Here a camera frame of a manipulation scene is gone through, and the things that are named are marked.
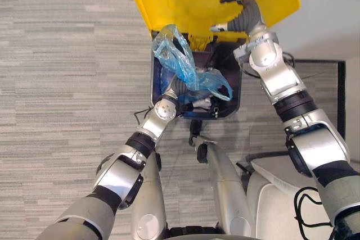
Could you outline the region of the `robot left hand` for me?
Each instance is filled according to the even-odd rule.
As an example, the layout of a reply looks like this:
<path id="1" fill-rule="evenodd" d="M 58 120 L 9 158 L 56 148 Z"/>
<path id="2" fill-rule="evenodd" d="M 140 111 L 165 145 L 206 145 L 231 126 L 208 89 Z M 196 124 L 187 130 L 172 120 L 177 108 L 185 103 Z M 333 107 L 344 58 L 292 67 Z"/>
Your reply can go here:
<path id="1" fill-rule="evenodd" d="M 176 76 L 164 94 L 174 94 L 177 114 L 192 120 L 214 120 L 219 115 L 219 100 L 207 90 L 190 91 L 186 84 Z"/>

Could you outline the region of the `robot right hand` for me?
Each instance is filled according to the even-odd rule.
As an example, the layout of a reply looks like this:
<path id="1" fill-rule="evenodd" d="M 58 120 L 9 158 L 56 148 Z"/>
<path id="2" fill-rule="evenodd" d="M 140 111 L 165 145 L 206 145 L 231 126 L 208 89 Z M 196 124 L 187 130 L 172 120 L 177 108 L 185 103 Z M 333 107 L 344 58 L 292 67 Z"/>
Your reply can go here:
<path id="1" fill-rule="evenodd" d="M 212 32 L 245 32 L 249 35 L 258 25 L 264 25 L 262 15 L 256 0 L 220 0 L 221 4 L 236 2 L 242 6 L 242 11 L 232 20 L 215 24 L 210 27 Z"/>

